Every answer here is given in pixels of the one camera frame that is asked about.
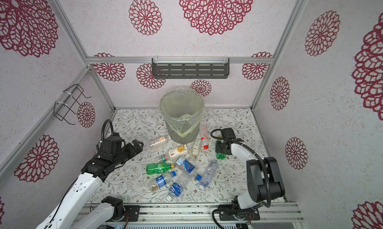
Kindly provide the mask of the green soda bottle upright-lying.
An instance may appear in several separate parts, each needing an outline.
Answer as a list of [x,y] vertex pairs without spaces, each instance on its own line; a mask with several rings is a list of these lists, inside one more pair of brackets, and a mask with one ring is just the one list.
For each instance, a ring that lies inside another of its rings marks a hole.
[[224,160],[224,159],[226,159],[226,154],[216,153],[216,159],[217,160]]

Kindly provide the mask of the crushed bottle blue label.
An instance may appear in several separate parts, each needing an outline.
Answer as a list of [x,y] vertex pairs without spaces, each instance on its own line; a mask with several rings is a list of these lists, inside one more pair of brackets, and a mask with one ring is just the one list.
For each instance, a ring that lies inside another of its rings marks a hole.
[[176,179],[176,181],[170,186],[169,192],[166,196],[166,201],[171,202],[176,198],[179,198],[180,195],[186,189],[186,185],[190,181],[190,177],[183,175]]

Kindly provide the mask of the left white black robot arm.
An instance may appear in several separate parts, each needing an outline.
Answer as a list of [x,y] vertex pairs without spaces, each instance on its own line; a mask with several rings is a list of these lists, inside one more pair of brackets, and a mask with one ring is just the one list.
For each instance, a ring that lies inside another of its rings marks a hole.
[[108,220],[124,219],[126,210],[122,200],[108,196],[89,215],[73,224],[88,198],[109,174],[141,153],[144,146],[138,140],[126,144],[118,133],[113,133],[100,143],[98,153],[85,164],[59,205],[37,226],[38,229],[95,229]]

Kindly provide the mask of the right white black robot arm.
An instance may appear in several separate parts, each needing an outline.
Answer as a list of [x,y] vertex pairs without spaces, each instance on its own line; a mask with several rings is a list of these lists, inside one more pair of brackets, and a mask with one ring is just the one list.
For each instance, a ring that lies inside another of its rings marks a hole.
[[210,136],[223,142],[220,153],[235,156],[244,163],[247,184],[247,190],[234,197],[231,206],[219,206],[212,211],[214,221],[216,214],[220,217],[250,216],[250,220],[254,220],[259,208],[269,208],[272,200],[285,196],[285,187],[275,158],[262,158],[245,145],[242,139],[236,138],[231,128],[214,129]]

